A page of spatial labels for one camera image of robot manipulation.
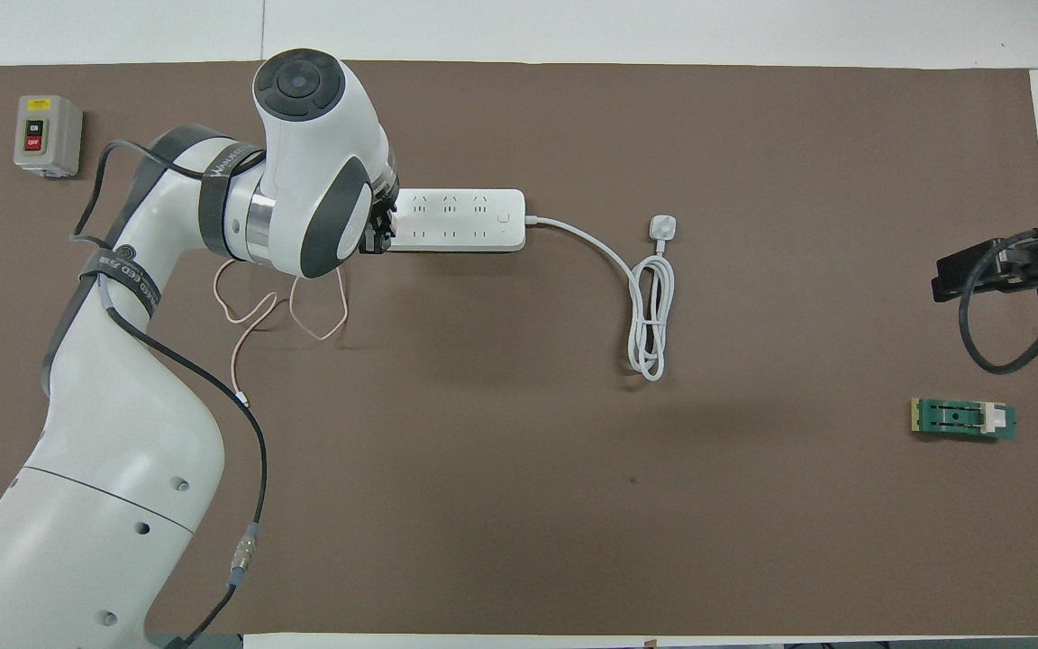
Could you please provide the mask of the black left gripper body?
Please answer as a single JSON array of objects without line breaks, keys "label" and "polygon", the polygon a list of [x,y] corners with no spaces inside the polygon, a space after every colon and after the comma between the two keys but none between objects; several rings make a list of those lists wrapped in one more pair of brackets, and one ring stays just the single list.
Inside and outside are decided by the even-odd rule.
[{"label": "black left gripper body", "polygon": [[397,210],[397,199],[387,196],[373,196],[368,209],[368,217],[364,222],[361,235],[364,239],[392,239],[395,237],[393,214]]}]

